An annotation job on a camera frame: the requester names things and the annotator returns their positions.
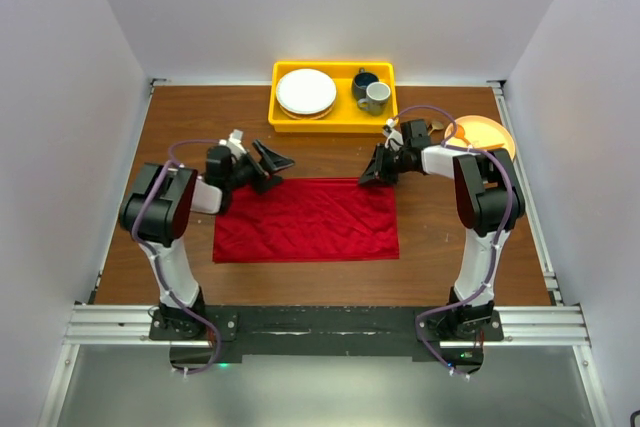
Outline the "red cloth napkin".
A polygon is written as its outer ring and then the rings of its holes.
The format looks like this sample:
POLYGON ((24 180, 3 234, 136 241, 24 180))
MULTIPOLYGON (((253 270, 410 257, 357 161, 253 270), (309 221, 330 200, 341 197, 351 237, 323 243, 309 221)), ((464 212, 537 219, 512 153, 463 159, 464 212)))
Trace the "red cloth napkin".
POLYGON ((265 194, 233 193, 215 220, 216 263, 395 260, 400 255, 395 193, 354 178, 286 179, 265 194))

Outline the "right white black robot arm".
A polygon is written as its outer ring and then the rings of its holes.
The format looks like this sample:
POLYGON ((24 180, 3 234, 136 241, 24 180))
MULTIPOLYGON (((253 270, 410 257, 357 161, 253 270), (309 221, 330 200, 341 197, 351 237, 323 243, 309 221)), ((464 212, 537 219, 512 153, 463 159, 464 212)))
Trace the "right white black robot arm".
POLYGON ((502 147, 435 144, 423 120, 391 118, 383 135, 359 185, 394 185, 408 172, 454 182, 456 210, 466 231, 461 268, 448 303, 418 314, 416 328, 422 338, 430 333, 439 339, 469 339, 491 322, 499 259, 525 213, 510 154, 502 147))

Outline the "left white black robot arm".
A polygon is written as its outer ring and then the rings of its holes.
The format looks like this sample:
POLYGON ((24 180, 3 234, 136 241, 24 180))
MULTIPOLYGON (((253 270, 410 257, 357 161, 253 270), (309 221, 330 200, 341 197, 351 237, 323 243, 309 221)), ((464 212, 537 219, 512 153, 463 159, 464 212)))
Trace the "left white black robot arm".
POLYGON ((249 186, 264 194, 283 182, 281 171, 295 165, 259 140, 252 146, 255 154, 244 147, 240 131, 232 132, 208 148, 203 173, 178 162, 170 148, 165 164, 143 165, 121 204, 119 225, 146 255, 159 288, 158 322, 185 339, 217 339, 186 253, 190 215, 223 215, 234 191, 249 186))

